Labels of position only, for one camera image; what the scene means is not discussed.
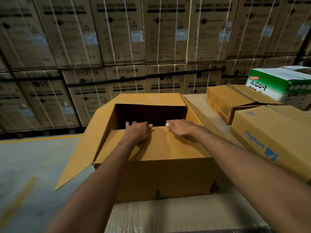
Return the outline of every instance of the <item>warning symbol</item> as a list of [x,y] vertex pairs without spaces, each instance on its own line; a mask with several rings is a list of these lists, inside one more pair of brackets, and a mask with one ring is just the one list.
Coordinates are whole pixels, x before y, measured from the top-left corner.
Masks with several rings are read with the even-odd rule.
[[137,27],[137,24],[135,23],[135,21],[132,21],[132,27]]

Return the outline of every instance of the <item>person's left hand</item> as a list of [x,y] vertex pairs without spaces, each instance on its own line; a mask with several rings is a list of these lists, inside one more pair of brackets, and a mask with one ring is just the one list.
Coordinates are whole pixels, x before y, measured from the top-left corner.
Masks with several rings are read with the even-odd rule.
[[137,144],[148,138],[153,125],[148,125],[148,122],[138,123],[134,121],[132,125],[130,125],[129,122],[126,122],[125,127],[126,130],[124,137]]

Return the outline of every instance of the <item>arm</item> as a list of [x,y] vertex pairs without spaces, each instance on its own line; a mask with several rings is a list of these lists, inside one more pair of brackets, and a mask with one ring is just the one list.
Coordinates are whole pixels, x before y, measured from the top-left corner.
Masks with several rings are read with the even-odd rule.
[[126,122],[115,150],[72,194],[46,232],[103,232],[122,182],[126,163],[136,144],[147,139],[152,124]]
[[311,232],[311,187],[266,160],[186,120],[166,126],[202,144],[223,172],[277,232]]

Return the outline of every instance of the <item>yellow floor marking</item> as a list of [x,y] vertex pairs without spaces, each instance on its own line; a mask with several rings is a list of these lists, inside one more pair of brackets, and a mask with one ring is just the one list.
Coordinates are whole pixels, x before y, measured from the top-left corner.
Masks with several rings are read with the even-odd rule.
[[0,141],[0,144],[15,143],[15,142],[25,142],[25,141],[43,141],[43,140],[73,138],[73,137],[81,137],[81,136],[82,136],[82,134],[67,135],[67,136],[42,137],[42,138],[29,138],[29,139],[21,139],[21,140],[7,140],[7,141],[4,140],[4,141]]
[[38,181],[37,177],[32,177],[27,182],[24,189],[17,195],[14,201],[6,208],[4,214],[0,218],[0,230],[5,227],[17,214],[19,208],[29,196],[30,192],[34,188],[36,182]]

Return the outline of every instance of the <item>white sticker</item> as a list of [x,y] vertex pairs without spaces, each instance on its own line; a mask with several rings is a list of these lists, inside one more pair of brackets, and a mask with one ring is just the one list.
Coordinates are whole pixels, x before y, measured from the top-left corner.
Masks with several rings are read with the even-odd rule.
[[178,29],[176,30],[176,41],[186,41],[188,40],[188,30]]
[[139,43],[144,41],[144,34],[141,31],[131,31],[132,42]]
[[219,34],[218,42],[229,42],[231,31],[221,31]]
[[265,27],[263,27],[262,32],[261,32],[261,36],[265,36],[265,37],[271,37],[271,34],[273,32],[273,26],[268,26],[266,25]]
[[62,113],[63,114],[74,114],[75,110],[72,106],[62,107]]
[[307,35],[310,29],[310,25],[309,24],[304,24],[301,26],[298,35]]
[[84,33],[83,38],[87,45],[98,45],[96,33]]
[[33,117],[35,114],[33,113],[32,109],[21,109],[21,113],[27,117]]
[[44,34],[33,33],[31,37],[32,37],[33,42],[37,46],[49,46],[48,39],[46,39],[46,36]]

